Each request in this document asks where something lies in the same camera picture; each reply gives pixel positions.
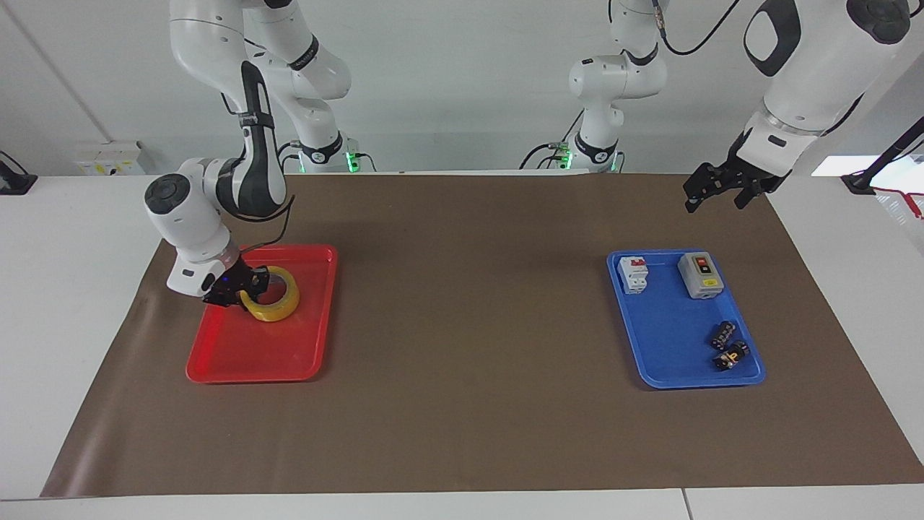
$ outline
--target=plastic tray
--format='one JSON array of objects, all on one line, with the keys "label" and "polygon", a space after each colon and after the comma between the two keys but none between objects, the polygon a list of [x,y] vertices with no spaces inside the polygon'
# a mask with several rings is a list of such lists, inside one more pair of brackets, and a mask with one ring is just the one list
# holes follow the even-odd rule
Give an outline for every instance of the plastic tray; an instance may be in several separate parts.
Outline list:
[{"label": "plastic tray", "polygon": [[251,266],[292,273],[300,300],[292,316],[262,323],[240,307],[208,305],[186,374],[197,383],[303,381],[321,369],[334,296],[336,250],[329,245],[282,245],[245,254]]},{"label": "plastic tray", "polygon": [[[725,290],[711,300],[689,297],[677,263],[686,253],[701,249],[654,249],[617,251],[606,260],[626,332],[635,355],[638,373],[656,389],[736,387],[756,385],[766,378],[763,362],[744,317]],[[641,294],[625,294],[616,267],[623,256],[642,256],[648,265],[648,288]],[[719,275],[722,268],[713,257]],[[750,355],[731,370],[719,370],[712,359],[718,355],[709,340],[719,323],[737,326],[734,340],[744,340]]]}]

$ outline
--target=black stand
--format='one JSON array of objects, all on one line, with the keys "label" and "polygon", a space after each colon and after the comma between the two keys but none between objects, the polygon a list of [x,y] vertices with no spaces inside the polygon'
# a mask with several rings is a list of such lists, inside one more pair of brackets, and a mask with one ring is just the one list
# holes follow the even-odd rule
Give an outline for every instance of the black stand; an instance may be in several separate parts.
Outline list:
[{"label": "black stand", "polygon": [[38,177],[29,174],[20,175],[0,162],[0,179],[6,182],[6,187],[0,188],[0,195],[25,195]]},{"label": "black stand", "polygon": [[911,146],[915,139],[922,134],[924,134],[924,118],[918,119],[918,122],[903,133],[902,137],[899,137],[898,141],[890,146],[888,150],[882,152],[882,155],[880,155],[866,171],[860,175],[844,175],[841,177],[841,180],[853,194],[875,195],[876,192],[870,187],[872,178],[876,177],[883,168],[892,163],[899,154],[904,152],[908,146]]}]

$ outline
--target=electrical box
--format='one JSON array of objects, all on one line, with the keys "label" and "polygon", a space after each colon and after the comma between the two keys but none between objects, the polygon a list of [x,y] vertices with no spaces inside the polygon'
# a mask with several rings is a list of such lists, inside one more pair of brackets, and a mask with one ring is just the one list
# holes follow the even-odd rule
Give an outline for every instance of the electrical box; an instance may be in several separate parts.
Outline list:
[{"label": "electrical box", "polygon": [[110,142],[78,151],[75,161],[84,175],[150,175],[153,161],[138,142]]},{"label": "electrical box", "polygon": [[684,279],[690,298],[694,300],[715,298],[725,290],[725,283],[712,257],[706,252],[684,254],[677,268],[680,269],[680,276]]},{"label": "electrical box", "polygon": [[77,164],[77,167],[80,168],[80,173],[83,175],[97,175],[96,172],[96,157],[99,156],[100,152],[98,150],[81,150],[77,152],[77,158],[74,162]]}]

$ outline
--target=wall outlet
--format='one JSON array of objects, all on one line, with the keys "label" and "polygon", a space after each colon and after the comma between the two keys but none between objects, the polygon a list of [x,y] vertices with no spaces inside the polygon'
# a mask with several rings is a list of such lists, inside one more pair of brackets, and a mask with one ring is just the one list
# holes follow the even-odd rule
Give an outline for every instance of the wall outlet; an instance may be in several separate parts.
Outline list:
[{"label": "wall outlet", "polygon": [[153,173],[153,162],[138,142],[110,142],[80,150],[75,162],[84,175]]}]

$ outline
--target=blue tray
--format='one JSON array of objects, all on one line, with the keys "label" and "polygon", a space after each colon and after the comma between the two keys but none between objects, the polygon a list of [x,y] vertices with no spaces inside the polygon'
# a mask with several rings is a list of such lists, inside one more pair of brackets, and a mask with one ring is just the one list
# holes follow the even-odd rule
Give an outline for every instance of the blue tray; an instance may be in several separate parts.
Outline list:
[{"label": "blue tray", "polygon": [[[638,373],[646,383],[662,390],[756,385],[767,374],[727,281],[725,290],[714,299],[694,300],[680,277],[680,257],[699,251],[702,250],[616,251],[606,259]],[[648,288],[641,294],[623,292],[616,271],[623,256],[645,257]],[[717,261],[715,267],[721,276]],[[722,371],[712,363],[718,351],[709,340],[725,320],[737,325],[732,341],[744,340],[750,355],[731,370]]]}]

